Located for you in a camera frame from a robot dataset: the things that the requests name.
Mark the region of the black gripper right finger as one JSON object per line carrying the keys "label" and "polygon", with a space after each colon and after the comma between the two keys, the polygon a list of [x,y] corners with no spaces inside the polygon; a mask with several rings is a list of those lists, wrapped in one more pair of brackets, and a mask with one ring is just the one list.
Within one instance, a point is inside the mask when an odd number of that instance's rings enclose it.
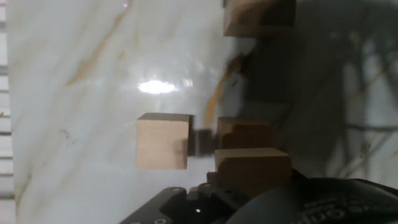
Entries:
{"label": "black gripper right finger", "polygon": [[292,182],[298,182],[301,180],[307,180],[307,177],[304,176],[299,171],[297,171],[296,169],[292,169]]}

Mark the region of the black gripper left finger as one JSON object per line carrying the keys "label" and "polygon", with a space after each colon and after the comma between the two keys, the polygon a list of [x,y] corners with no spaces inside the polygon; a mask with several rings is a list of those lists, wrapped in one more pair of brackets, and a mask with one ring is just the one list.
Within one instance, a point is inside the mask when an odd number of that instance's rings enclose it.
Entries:
{"label": "black gripper left finger", "polygon": [[190,190],[182,187],[163,189],[121,224],[226,223],[248,201],[246,195],[220,187],[217,173],[209,172],[205,183]]}

